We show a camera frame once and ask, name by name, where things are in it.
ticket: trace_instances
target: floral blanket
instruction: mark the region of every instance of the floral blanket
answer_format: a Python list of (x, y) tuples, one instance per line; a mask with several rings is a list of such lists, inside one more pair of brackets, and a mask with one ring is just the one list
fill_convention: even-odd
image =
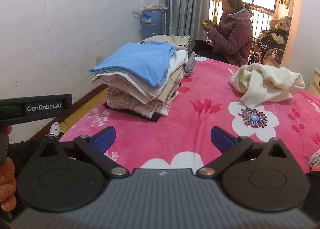
[(294, 102), (263, 103), (246, 108), (241, 94), (228, 84), (238, 67), (197, 57), (195, 73), (183, 78), (180, 94), (167, 117), (157, 123), (104, 108), (104, 100), (79, 120), (62, 138), (72, 141), (92, 136), (107, 126), (116, 140), (105, 153), (120, 165), (134, 168), (198, 168), (221, 155), (211, 143), (210, 131), (220, 126), (234, 136), (256, 142), (279, 137), (304, 172), (309, 157), (320, 148), (320, 100), (302, 91)]

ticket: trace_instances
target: white sock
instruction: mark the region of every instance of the white sock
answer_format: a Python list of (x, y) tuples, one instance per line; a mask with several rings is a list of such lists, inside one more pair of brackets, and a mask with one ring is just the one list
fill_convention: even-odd
[(58, 137), (59, 133), (60, 133), (60, 125), (56, 121), (53, 123), (53, 125), (51, 125), (49, 135), (54, 135), (55, 137)]
[(309, 159), (309, 167), (313, 169), (315, 166), (320, 164), (320, 150), (315, 152)]

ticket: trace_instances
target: brown baseboard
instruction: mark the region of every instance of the brown baseboard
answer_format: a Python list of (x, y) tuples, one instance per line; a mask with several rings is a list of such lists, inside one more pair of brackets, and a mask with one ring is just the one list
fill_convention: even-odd
[[(83, 106), (86, 102), (88, 102), (90, 99), (94, 98), (96, 95), (98, 95), (100, 92), (102, 92), (104, 89), (107, 88), (107, 85), (105, 84), (101, 84), (100, 86), (96, 87), (95, 89), (91, 90), (89, 93), (87, 93), (84, 97), (80, 98), (78, 101), (76, 101), (73, 105), (72, 105), (72, 112), (78, 110), (81, 106)], [(44, 137), (48, 134), (51, 125), (54, 122), (59, 122), (61, 123), (62, 121), (64, 121), (67, 117), (69, 117), (70, 115), (66, 115), (66, 116), (59, 116), (54, 118), (50, 123), (48, 123), (46, 126), (44, 126), (40, 131), (38, 131), (31, 139), (35, 139), (35, 138), (41, 138)]]

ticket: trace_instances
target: gray curtain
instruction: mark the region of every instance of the gray curtain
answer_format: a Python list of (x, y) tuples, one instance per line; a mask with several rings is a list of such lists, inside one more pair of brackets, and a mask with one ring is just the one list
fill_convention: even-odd
[(210, 0), (164, 0), (169, 9), (165, 10), (165, 34), (189, 35), (191, 40), (205, 40), (206, 32), (200, 20), (209, 17)]

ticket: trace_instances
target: cream sweater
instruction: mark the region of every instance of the cream sweater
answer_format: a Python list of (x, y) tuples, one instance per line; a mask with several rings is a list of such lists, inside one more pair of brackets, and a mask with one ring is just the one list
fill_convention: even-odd
[(244, 94), (241, 101), (249, 108), (263, 102), (292, 103), (293, 96), (305, 88), (299, 73), (293, 73), (285, 67), (276, 68), (254, 63), (243, 65), (230, 78), (229, 83)]

